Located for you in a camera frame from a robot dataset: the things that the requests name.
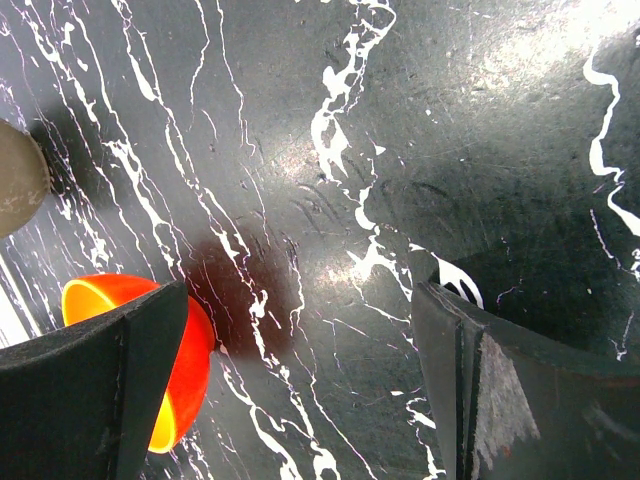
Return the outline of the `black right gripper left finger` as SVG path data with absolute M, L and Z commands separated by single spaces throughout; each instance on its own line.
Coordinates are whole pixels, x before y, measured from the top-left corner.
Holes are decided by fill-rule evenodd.
M 2 349 L 2 478 L 138 478 L 186 320 L 172 282 Z

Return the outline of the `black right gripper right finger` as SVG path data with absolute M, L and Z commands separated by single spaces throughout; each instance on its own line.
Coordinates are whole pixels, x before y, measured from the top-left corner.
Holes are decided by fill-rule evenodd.
M 435 283 L 411 323 L 450 479 L 635 479 L 639 370 L 490 314 Z

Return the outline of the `orange plastic bowl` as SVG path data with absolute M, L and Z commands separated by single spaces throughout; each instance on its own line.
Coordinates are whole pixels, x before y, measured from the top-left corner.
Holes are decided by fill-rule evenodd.
M 158 287 L 152 280 L 127 274 L 72 279 L 62 293 L 64 324 L 70 326 L 103 314 Z M 207 391 L 209 357 L 215 342 L 208 315 L 195 299 L 189 298 L 186 327 L 151 435 L 150 452 L 169 452 L 194 423 Z

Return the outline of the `beige bowl black interior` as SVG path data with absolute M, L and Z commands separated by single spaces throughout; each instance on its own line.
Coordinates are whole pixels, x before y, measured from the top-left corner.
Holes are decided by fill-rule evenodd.
M 49 168 L 38 143 L 1 120 L 1 238 L 26 225 L 50 189 Z

